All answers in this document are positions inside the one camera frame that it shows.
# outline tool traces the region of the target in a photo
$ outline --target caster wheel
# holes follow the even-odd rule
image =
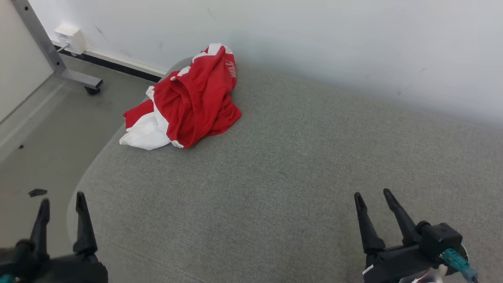
[[[88,88],[88,87],[84,87],[86,89],[86,91],[88,92],[89,95],[96,95],[98,93],[100,93],[101,89],[92,89],[92,88]]]

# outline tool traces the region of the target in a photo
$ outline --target black baseboard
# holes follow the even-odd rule
[[[83,54],[82,53],[81,55],[75,55],[75,56],[73,56],[70,52],[68,52],[66,50],[63,50],[60,53],[68,55],[68,56],[71,56],[73,58],[84,60],[86,62],[90,62],[90,63],[96,64],[96,65],[100,65],[100,66],[103,66],[105,68],[109,68],[109,69],[112,69],[112,70],[116,70],[116,71],[119,71],[119,72],[123,72],[123,73],[126,73],[126,74],[133,75],[135,77],[146,79],[146,80],[152,81],[154,83],[157,83],[161,79],[161,77],[154,76],[154,75],[142,72],[142,71],[135,70],[135,69],[130,68],[130,67],[126,67],[126,66],[123,66],[123,65],[112,63],[112,62],[109,62],[109,61],[106,61],[106,60],[103,60],[103,59],[99,59],[99,58],[96,58],[96,57],[93,57],[93,56],[89,56],[87,54]]]

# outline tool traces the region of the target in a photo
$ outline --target white label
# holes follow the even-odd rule
[[[374,265],[370,265],[369,267],[367,267],[367,269],[363,270],[362,271],[362,275],[365,275],[365,273],[369,272],[369,270],[373,269],[374,268]]]

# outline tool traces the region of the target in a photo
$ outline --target whiteboard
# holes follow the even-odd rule
[[[52,72],[11,0],[0,0],[0,122]]]

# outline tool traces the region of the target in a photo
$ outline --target teal connector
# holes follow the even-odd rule
[[[3,276],[0,276],[0,283],[13,283],[14,282],[14,278],[12,278],[11,275],[3,275]]]
[[[449,266],[459,271],[467,282],[478,283],[477,271],[470,268],[470,263],[460,256],[455,250],[445,250],[443,259]]]

